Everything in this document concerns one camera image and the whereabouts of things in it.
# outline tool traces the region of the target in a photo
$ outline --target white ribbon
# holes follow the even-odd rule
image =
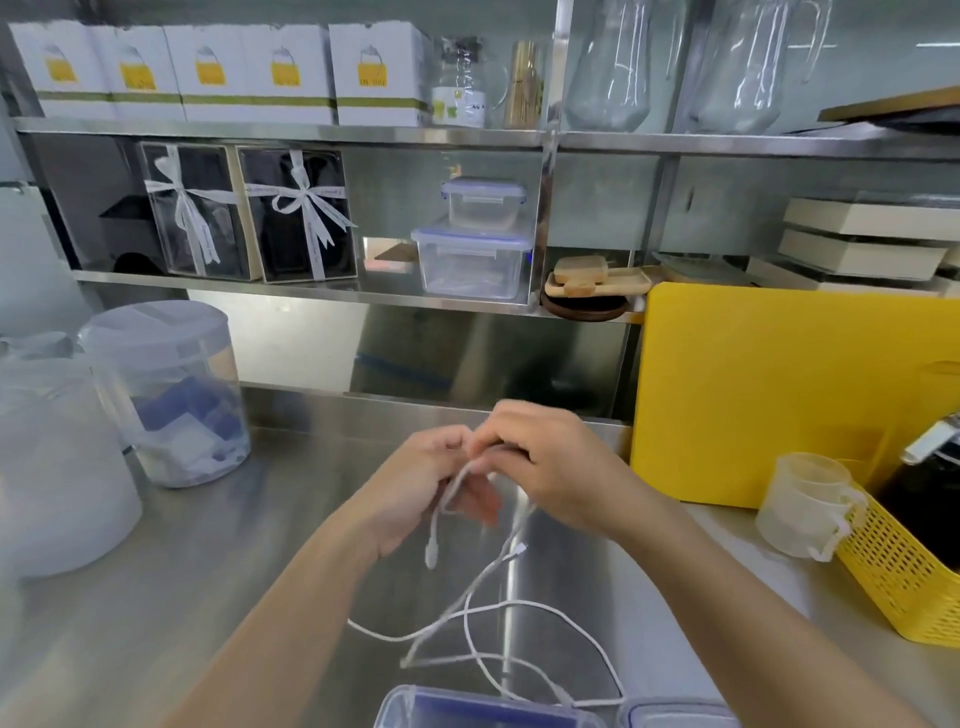
[[[252,197],[274,195],[274,210],[285,215],[289,215],[294,210],[303,210],[303,234],[306,236],[307,251],[310,253],[310,268],[313,272],[313,280],[326,280],[324,260],[320,255],[320,248],[321,246],[332,248],[334,242],[320,217],[320,212],[330,218],[344,232],[347,231],[347,228],[355,228],[356,226],[346,216],[324,199],[324,197],[328,197],[331,200],[344,200],[347,191],[343,187],[311,187],[310,177],[303,166],[303,152],[301,150],[291,149],[290,160],[293,162],[290,176],[297,183],[297,188],[280,187],[274,184],[247,184],[247,194]],[[292,201],[281,206],[280,199],[285,197],[292,198]]]
[[[213,234],[210,226],[197,209],[197,204],[190,195],[202,197],[215,203],[236,205],[237,196],[234,192],[220,189],[186,189],[183,186],[183,175],[180,172],[180,153],[176,144],[167,144],[167,156],[154,162],[160,174],[169,182],[155,182],[144,180],[147,192],[176,192],[177,206],[174,208],[174,222],[177,227],[186,233],[190,254],[193,256],[194,268],[198,276],[206,275],[206,264],[220,262],[220,255],[213,244]]]

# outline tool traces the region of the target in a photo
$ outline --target yellow cutting board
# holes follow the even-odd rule
[[[940,362],[960,362],[960,300],[661,283],[631,465],[670,496],[748,508],[787,452],[836,458],[871,485],[880,459],[889,470],[960,405],[960,376],[927,375]]]

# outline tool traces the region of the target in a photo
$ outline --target yellow plastic basket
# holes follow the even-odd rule
[[[960,574],[867,498],[867,522],[837,549],[840,561],[907,640],[960,647]]]

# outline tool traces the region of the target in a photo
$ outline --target measuring cup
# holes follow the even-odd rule
[[[829,561],[853,525],[867,517],[867,497],[851,486],[843,465],[823,455],[792,452],[777,459],[756,528],[770,546],[789,556]]]

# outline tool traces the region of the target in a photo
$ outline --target hand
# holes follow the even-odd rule
[[[488,449],[497,443],[515,449]],[[536,505],[573,528],[611,536],[622,497],[651,492],[572,412],[504,400],[468,439],[473,472],[503,473]]]
[[[411,435],[347,502],[345,508],[370,527],[380,556],[391,553],[436,507],[446,483],[468,462],[463,445],[471,434],[465,425],[451,425]],[[500,505],[490,481],[471,474],[450,507],[496,525]]]

